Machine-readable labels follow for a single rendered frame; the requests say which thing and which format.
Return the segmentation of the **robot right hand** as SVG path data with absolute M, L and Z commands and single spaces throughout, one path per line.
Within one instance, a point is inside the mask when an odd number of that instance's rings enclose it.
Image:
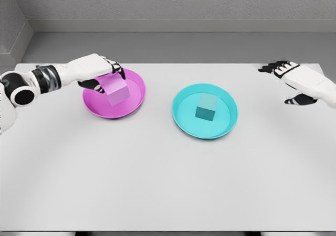
M 336 84 L 311 68 L 292 61 L 280 60 L 261 66 L 259 72 L 273 74 L 299 94 L 286 99 L 289 105 L 311 105 L 322 100 L 336 109 Z

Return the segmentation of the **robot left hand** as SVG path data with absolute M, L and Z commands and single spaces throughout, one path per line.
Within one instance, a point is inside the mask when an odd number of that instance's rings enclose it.
M 70 61 L 66 68 L 80 87 L 95 90 L 99 93 L 104 93 L 104 89 L 96 77 L 118 73 L 123 80 L 126 79 L 124 69 L 118 62 L 97 53 Z

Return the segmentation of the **magenta block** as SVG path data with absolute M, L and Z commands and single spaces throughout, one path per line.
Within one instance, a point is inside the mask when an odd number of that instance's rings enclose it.
M 97 77 L 107 99 L 112 105 L 117 105 L 130 97 L 126 80 L 119 73 Z

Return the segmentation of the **magenta plate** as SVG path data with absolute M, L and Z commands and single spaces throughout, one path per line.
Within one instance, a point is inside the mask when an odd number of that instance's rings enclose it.
M 105 93 L 84 89 L 83 102 L 91 113 L 107 119 L 117 119 L 131 114 L 142 104 L 146 94 L 142 77 L 132 70 L 124 69 L 124 71 L 130 97 L 117 105 L 112 105 Z

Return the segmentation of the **cyan block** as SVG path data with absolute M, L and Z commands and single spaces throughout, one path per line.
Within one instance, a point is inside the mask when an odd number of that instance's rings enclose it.
M 208 93 L 201 93 L 196 107 L 195 117 L 212 121 L 214 119 L 218 96 Z

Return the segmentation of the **cyan plate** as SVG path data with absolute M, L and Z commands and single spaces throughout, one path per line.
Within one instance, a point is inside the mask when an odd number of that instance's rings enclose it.
M 201 93 L 218 96 L 214 119 L 207 121 L 195 117 Z M 213 84 L 199 83 L 182 89 L 172 103 L 175 123 L 185 133 L 201 138 L 215 139 L 228 134 L 238 120 L 238 107 L 234 98 L 224 89 Z

